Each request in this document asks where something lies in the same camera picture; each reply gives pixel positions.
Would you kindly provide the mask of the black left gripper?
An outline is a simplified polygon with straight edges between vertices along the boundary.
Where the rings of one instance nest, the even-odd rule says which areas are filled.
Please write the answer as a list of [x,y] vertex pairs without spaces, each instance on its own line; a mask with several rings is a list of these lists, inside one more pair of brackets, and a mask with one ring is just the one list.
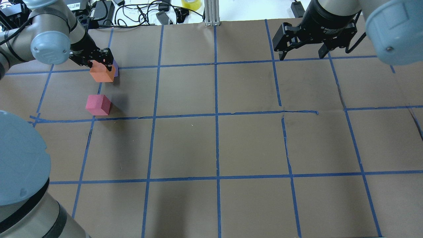
[[112,71],[114,57],[110,48],[97,47],[89,33],[85,32],[80,41],[70,45],[69,59],[79,66],[91,68],[92,61],[102,63],[109,72]]

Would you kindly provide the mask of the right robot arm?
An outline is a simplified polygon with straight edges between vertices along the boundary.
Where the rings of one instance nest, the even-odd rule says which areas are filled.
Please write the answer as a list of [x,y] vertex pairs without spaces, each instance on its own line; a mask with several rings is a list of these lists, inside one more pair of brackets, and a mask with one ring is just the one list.
[[392,66],[421,62],[421,0],[312,0],[302,21],[284,22],[272,39],[279,59],[304,45],[322,44],[319,58],[336,48],[351,53],[368,37],[376,56]]

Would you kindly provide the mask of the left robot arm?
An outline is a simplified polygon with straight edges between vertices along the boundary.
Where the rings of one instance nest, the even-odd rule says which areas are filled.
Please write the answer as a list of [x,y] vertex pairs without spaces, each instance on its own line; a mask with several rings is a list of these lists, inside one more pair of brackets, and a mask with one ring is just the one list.
[[[25,0],[31,10],[19,28],[1,33],[1,77],[32,60],[87,66],[98,82],[112,82],[117,64],[100,49],[62,0]],[[1,111],[1,237],[89,238],[89,234],[48,193],[51,159],[35,128]]]

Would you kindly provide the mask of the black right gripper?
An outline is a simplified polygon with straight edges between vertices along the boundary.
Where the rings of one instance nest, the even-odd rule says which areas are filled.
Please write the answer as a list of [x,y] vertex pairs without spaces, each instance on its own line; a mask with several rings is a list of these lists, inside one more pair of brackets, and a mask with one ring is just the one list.
[[301,43],[323,42],[318,51],[323,59],[331,50],[346,47],[357,33],[355,16],[361,10],[358,0],[312,0],[298,26],[280,25],[272,39],[273,50],[283,61]]

